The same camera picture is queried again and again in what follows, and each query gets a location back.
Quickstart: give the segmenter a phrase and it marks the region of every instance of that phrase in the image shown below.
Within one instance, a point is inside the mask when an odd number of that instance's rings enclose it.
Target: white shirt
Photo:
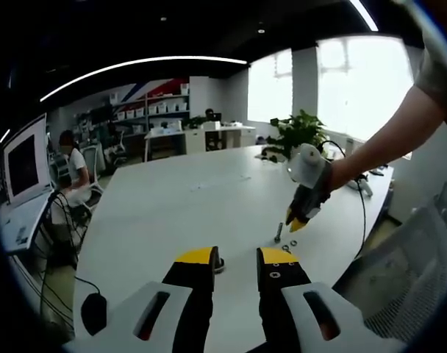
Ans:
[[[73,149],[68,158],[68,173],[70,174],[71,183],[74,184],[79,180],[78,170],[85,167],[86,162],[83,154],[78,149]]]

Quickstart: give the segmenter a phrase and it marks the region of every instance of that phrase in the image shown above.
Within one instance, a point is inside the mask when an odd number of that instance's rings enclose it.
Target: floor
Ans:
[[[128,161],[126,165],[133,165],[137,163],[141,163],[141,158],[133,159]],[[106,189],[112,176],[105,176],[99,180],[99,184]],[[376,248],[382,241],[387,239],[393,231],[396,229],[397,224],[389,219],[383,220],[380,224],[378,224],[373,233],[369,235],[367,241],[365,242],[363,253],[368,252],[371,249]],[[71,308],[73,307],[73,297],[74,297],[74,276],[75,270],[72,267],[66,266],[61,268],[56,268],[52,270],[48,270],[46,272],[45,283],[44,285],[44,295],[46,298],[54,304],[58,310],[60,310],[66,318],[70,318],[70,322],[73,324]],[[49,286],[58,296],[57,298],[49,288]],[[46,306],[43,305],[43,317],[48,321],[54,321],[55,323],[61,322],[58,318],[56,318],[56,314]],[[74,336],[73,330],[68,327],[68,325],[63,325],[66,330],[69,332],[69,338],[72,339]]]

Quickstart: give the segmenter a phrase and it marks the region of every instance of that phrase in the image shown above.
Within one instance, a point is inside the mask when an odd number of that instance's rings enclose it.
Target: ceiling light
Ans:
[[[247,62],[244,60],[228,59],[225,57],[202,57],[202,56],[191,56],[191,55],[190,56],[174,56],[174,57],[148,57],[146,59],[126,61],[125,63],[107,66],[106,68],[100,68],[99,70],[90,72],[89,74],[85,74],[83,76],[77,77],[76,79],[72,79],[70,82],[67,82],[64,85],[61,85],[58,88],[55,88],[52,92],[46,94],[39,101],[45,101],[48,97],[53,96],[55,93],[61,91],[62,89],[68,87],[69,85],[72,85],[73,83],[76,83],[78,81],[81,81],[82,79],[91,77],[93,75],[100,74],[101,72],[109,71],[114,68],[121,68],[123,66],[128,66],[128,65],[150,63],[153,61],[166,61],[166,60],[209,60],[209,61],[221,61],[224,63],[233,63],[233,64],[241,64],[241,65],[247,64]]]
[[[360,0],[349,0],[354,7],[356,7],[357,12],[362,16],[364,22],[369,26],[372,32],[378,32],[376,23],[373,21],[371,15],[369,15],[368,11],[365,9],[364,5],[361,4]]]
[[[3,142],[3,140],[8,136],[8,134],[10,133],[10,129],[6,130],[6,132],[4,133],[3,137],[0,139],[0,143]]]

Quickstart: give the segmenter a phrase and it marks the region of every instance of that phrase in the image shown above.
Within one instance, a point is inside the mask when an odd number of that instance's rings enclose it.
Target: white device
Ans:
[[[4,145],[3,154],[4,179],[11,207],[51,191],[46,114],[11,138]]]

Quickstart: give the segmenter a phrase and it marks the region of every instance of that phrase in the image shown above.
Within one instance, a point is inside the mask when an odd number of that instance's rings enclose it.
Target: woman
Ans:
[[[54,203],[52,205],[52,223],[66,224],[67,206],[77,207],[88,201],[91,197],[90,175],[82,153],[74,140],[74,134],[71,130],[65,130],[59,139],[60,152],[64,154],[68,161],[68,174],[70,175],[71,185],[62,191],[66,201],[63,204]]]

